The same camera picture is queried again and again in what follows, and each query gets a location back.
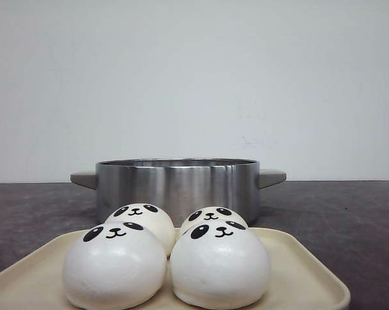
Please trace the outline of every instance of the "panda bun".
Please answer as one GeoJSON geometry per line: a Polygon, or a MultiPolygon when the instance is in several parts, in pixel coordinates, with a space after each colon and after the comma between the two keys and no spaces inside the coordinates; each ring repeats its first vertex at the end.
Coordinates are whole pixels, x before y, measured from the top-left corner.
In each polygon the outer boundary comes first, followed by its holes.
{"type": "Polygon", "coordinates": [[[166,262],[162,245],[148,229],[133,222],[104,223],[69,248],[63,264],[65,295],[87,310],[128,309],[163,285],[166,262]]]}
{"type": "Polygon", "coordinates": [[[212,222],[214,220],[235,221],[247,227],[245,220],[233,210],[224,207],[205,207],[193,212],[181,225],[179,237],[189,228],[203,221],[212,222]]]}
{"type": "Polygon", "coordinates": [[[170,255],[175,243],[175,229],[171,218],[164,210],[151,203],[132,203],[115,210],[107,219],[109,222],[135,222],[150,230],[170,255]]]}
{"type": "Polygon", "coordinates": [[[256,302],[268,288],[270,258],[262,241],[242,223],[204,221],[185,231],[170,256],[174,294],[206,309],[236,309],[256,302]]]}

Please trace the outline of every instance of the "tray rim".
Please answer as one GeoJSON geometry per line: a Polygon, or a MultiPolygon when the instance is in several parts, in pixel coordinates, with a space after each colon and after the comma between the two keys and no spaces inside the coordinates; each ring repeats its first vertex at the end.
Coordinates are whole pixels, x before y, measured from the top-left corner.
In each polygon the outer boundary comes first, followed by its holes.
{"type": "MultiPolygon", "coordinates": [[[[316,256],[312,254],[295,236],[289,234],[288,232],[280,231],[277,229],[271,229],[271,228],[264,228],[264,227],[249,227],[252,231],[255,232],[261,232],[261,231],[268,231],[274,234],[281,234],[285,238],[290,239],[292,242],[296,243],[296,245],[300,248],[301,251],[304,251],[305,254],[307,254],[313,261],[316,262],[316,264],[330,277],[332,278],[337,285],[343,290],[343,298],[340,302],[337,304],[333,305],[332,307],[329,307],[328,310],[345,310],[348,309],[349,303],[350,303],[350,291],[349,288],[342,282],[341,279],[339,279],[329,268],[327,268],[319,259],[317,259],[316,256]]],[[[32,251],[30,254],[26,255],[22,259],[18,260],[17,262],[13,263],[11,266],[8,268],[2,270],[0,272],[0,277],[6,275],[7,273],[11,272],[15,268],[18,267],[18,265],[22,264],[23,262],[29,260],[31,257],[34,255],[37,255],[38,252],[43,251],[44,248],[48,247],[51,243],[55,243],[60,239],[66,238],[70,234],[79,234],[81,232],[86,232],[89,229],[81,229],[78,231],[71,231],[67,232],[65,234],[61,234],[59,236],[56,236],[55,238],[51,239],[49,242],[46,242],[44,245],[40,246],[36,250],[32,251]]]]}

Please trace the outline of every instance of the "panda mouth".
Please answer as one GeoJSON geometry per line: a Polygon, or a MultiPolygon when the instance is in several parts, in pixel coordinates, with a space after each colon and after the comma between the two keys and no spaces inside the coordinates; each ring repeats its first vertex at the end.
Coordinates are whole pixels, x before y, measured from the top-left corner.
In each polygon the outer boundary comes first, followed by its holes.
{"type": "Polygon", "coordinates": [[[126,234],[127,234],[126,232],[124,232],[123,234],[117,234],[117,232],[115,232],[112,236],[106,236],[105,238],[112,239],[112,238],[115,238],[115,237],[125,236],[126,234]]]}
{"type": "Polygon", "coordinates": [[[132,213],[132,214],[128,213],[129,216],[131,216],[131,215],[140,215],[140,214],[142,214],[142,212],[137,213],[137,211],[134,211],[134,213],[132,213]]]}
{"type": "Polygon", "coordinates": [[[228,234],[226,234],[224,231],[222,231],[222,234],[220,234],[220,235],[215,235],[215,237],[217,237],[217,238],[222,238],[222,237],[224,237],[224,236],[231,236],[231,235],[233,235],[233,232],[232,232],[232,231],[230,231],[228,234]]]}
{"type": "Polygon", "coordinates": [[[204,221],[208,220],[217,220],[219,217],[214,218],[212,215],[209,215],[208,218],[203,218],[204,221]]]}

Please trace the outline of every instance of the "pot handle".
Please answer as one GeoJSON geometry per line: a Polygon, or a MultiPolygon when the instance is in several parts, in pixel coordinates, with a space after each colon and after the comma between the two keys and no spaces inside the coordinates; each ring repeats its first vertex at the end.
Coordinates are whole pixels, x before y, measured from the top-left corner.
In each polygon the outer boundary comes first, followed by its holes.
{"type": "Polygon", "coordinates": [[[97,189],[97,175],[94,171],[73,173],[71,182],[89,189],[97,189]]]}
{"type": "Polygon", "coordinates": [[[286,173],[280,170],[261,169],[259,174],[258,188],[263,189],[285,181],[286,173]]]}

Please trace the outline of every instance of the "panda face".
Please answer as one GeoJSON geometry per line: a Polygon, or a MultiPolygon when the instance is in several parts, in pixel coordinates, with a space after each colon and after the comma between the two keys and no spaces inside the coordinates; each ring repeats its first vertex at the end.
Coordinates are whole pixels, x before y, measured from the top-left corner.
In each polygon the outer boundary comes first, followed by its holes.
{"type": "Polygon", "coordinates": [[[90,242],[97,237],[99,238],[106,238],[106,239],[114,239],[117,237],[122,237],[127,234],[127,228],[142,231],[144,228],[143,226],[132,223],[132,222],[115,222],[107,224],[102,224],[100,226],[94,227],[93,229],[89,230],[83,237],[83,242],[90,242]]]}
{"type": "Polygon", "coordinates": [[[182,224],[180,232],[187,231],[190,227],[200,222],[213,222],[214,220],[233,221],[242,227],[247,227],[247,223],[233,210],[223,207],[205,207],[192,213],[182,224]]]}
{"type": "Polygon", "coordinates": [[[153,205],[149,205],[145,203],[133,203],[131,205],[125,205],[124,207],[119,208],[110,217],[113,217],[115,219],[122,214],[128,216],[137,216],[137,215],[142,215],[148,211],[152,213],[157,213],[158,208],[153,205]]]}
{"type": "Polygon", "coordinates": [[[239,229],[241,231],[246,230],[246,227],[233,221],[218,221],[216,224],[217,225],[212,225],[212,229],[210,229],[210,225],[208,224],[202,224],[195,227],[190,233],[191,239],[200,239],[207,233],[213,234],[215,238],[224,238],[234,235],[235,229],[233,228],[239,229]]]}
{"type": "Polygon", "coordinates": [[[232,215],[233,212],[230,211],[229,209],[222,208],[222,207],[207,207],[200,209],[198,211],[195,211],[192,215],[188,217],[188,221],[192,222],[198,218],[203,218],[204,221],[209,221],[209,220],[218,220],[219,215],[224,215],[224,216],[230,216],[232,215]]]}

